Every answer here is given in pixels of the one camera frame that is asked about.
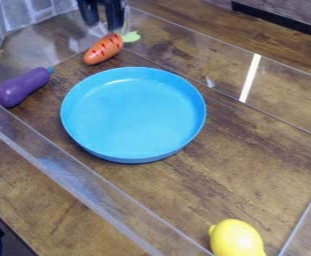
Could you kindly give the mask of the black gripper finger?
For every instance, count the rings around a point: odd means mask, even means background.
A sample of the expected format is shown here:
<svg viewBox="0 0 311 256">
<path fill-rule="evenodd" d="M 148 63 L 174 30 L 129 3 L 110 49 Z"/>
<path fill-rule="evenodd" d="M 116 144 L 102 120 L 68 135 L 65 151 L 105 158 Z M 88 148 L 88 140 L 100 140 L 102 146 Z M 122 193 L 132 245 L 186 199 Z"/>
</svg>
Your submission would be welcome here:
<svg viewBox="0 0 311 256">
<path fill-rule="evenodd" d="M 77 0 L 77 7 L 84 23 L 93 26 L 98 22 L 97 0 Z"/>
<path fill-rule="evenodd" d="M 109 31 L 114 31 L 122 27 L 124 9 L 124 0 L 105 0 L 105 17 Z"/>
</svg>

